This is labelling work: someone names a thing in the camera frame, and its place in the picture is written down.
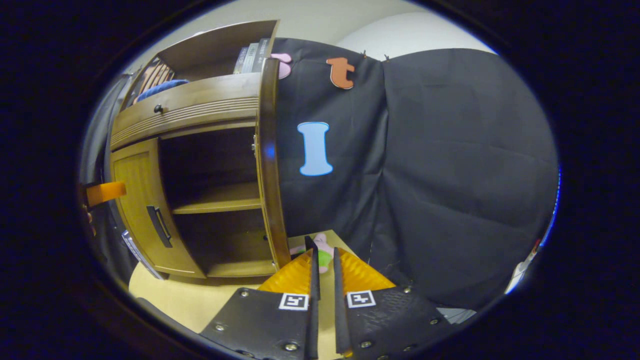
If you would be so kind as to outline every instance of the blue cloth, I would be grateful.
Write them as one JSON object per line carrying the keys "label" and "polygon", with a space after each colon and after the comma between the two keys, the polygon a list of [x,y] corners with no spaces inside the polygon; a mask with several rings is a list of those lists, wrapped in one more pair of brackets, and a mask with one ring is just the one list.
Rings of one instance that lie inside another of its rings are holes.
{"label": "blue cloth", "polygon": [[150,97],[151,95],[155,95],[159,92],[163,92],[167,89],[175,88],[176,86],[186,84],[186,83],[189,83],[189,80],[171,80],[165,83],[161,83],[160,85],[156,85],[150,88],[149,90],[143,92],[142,94],[140,94],[140,96],[138,97],[138,101],[142,101],[147,97]]}

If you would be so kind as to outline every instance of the white wall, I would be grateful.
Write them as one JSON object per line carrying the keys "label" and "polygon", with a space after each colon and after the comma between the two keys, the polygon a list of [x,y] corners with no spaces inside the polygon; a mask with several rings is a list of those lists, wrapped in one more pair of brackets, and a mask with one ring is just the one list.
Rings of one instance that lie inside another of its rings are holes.
{"label": "white wall", "polygon": [[494,53],[487,45],[451,21],[431,11],[392,15],[348,34],[336,46],[376,60],[449,48],[477,49]]}
{"label": "white wall", "polygon": [[238,22],[280,19],[277,37],[335,45],[376,20],[408,12],[425,12],[403,0],[236,0],[195,18],[147,49],[127,68],[137,70],[160,50],[187,37]]}

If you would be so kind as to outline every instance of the wooden cabinet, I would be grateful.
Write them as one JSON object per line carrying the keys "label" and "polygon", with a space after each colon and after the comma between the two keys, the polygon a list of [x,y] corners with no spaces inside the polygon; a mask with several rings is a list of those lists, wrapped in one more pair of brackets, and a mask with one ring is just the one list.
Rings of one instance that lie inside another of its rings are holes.
{"label": "wooden cabinet", "polygon": [[118,210],[157,271],[270,275],[291,260],[275,143],[278,60],[232,74],[242,46],[269,37],[271,52],[277,24],[215,29],[165,49],[149,66],[191,82],[134,102],[139,82],[155,81],[137,79],[114,121],[111,171],[127,188]]}

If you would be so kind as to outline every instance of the blue letter i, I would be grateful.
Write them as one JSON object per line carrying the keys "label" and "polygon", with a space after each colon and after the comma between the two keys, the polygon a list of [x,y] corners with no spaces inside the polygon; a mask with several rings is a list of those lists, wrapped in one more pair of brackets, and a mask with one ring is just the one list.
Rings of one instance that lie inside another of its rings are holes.
{"label": "blue letter i", "polygon": [[324,133],[329,130],[325,122],[303,122],[298,131],[305,139],[305,164],[300,173],[306,176],[326,175],[333,171],[333,166],[326,162],[326,146]]}

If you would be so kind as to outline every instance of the open cabinet door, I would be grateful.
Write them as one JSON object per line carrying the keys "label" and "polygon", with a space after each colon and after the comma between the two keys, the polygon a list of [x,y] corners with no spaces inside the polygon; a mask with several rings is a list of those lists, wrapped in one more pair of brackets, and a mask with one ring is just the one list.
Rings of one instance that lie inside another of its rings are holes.
{"label": "open cabinet door", "polygon": [[185,248],[164,195],[158,139],[130,145],[111,155],[111,175],[123,181],[127,195],[116,199],[131,238],[160,272],[205,278]]}
{"label": "open cabinet door", "polygon": [[279,66],[280,60],[264,60],[260,81],[260,104],[255,127],[255,158],[258,165],[262,216],[277,270],[291,261],[282,215],[276,149],[276,100]]}

